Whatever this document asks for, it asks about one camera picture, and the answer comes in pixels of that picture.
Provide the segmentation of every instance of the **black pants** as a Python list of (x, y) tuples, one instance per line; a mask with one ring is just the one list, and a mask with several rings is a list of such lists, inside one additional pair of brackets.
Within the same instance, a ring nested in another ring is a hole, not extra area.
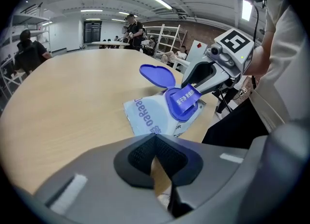
[(132, 42), (130, 42), (128, 46), (125, 46), (125, 49), (140, 51), (140, 45), (135, 44), (133, 46)]
[[(231, 100), (233, 100), (234, 96), (238, 93), (239, 91), (236, 90), (235, 88), (228, 89), (226, 92), (226, 95), (224, 96), (224, 99), (226, 103), (228, 104)], [(222, 100), (221, 103), (219, 104), (217, 108), (218, 113), (222, 113), (222, 111), (226, 108), (225, 102)]]
[(268, 131), (248, 98), (210, 127), (202, 143), (249, 149), (253, 139), (263, 135)]

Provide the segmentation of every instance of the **white shelving unit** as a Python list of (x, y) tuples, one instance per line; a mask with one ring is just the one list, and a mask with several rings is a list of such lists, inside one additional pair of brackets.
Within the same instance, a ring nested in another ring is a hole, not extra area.
[(49, 49), (50, 49), (50, 38), (49, 38), (49, 25), (44, 27), (42, 25), (39, 25), (42, 22), (49, 21), (48, 18), (44, 18), (41, 16), (36, 16), (36, 15), (29, 15), (29, 14), (20, 14), (16, 13), (11, 16), (11, 21), (10, 21), (10, 26), (8, 28), (9, 32), (9, 37), (4, 38), (3, 41), (0, 43), (0, 49), (4, 48), (5, 46), (9, 46), (10, 50), (10, 55), (11, 57), (9, 59), (6, 59), (6, 61), (1, 64), (0, 66), (0, 73), (1, 77), (5, 83), (6, 88), (8, 89), (9, 93), (12, 95), (12, 91), (10, 90), (9, 83), (15, 83), (16, 85), (20, 85), (22, 81), (22, 76), (24, 73), (17, 73), (14, 78), (8, 78), (7, 76), (4, 75), (3, 68), (9, 64), (10, 62), (14, 62), (14, 47), (13, 47), (13, 42), (16, 42), (19, 40), (19, 36), (21, 32), (13, 32), (15, 26), (25, 26), (26, 29), (28, 29), (28, 25), (36, 25), (36, 30), (30, 30), (31, 32), (31, 37), (37, 37), (45, 32), (48, 32), (48, 44), (49, 44)]
[[(163, 52), (158, 49), (159, 45), (170, 47), (170, 51), (172, 49), (179, 49), (179, 47), (175, 46), (175, 42), (180, 42), (181, 46), (187, 33), (187, 30), (183, 30), (181, 25), (178, 25), (177, 27), (166, 27), (165, 24), (162, 24), (161, 26), (143, 27), (147, 30), (147, 34), (158, 36), (158, 43), (154, 54), (157, 52)], [(173, 40), (171, 45), (168, 44), (169, 40)]]

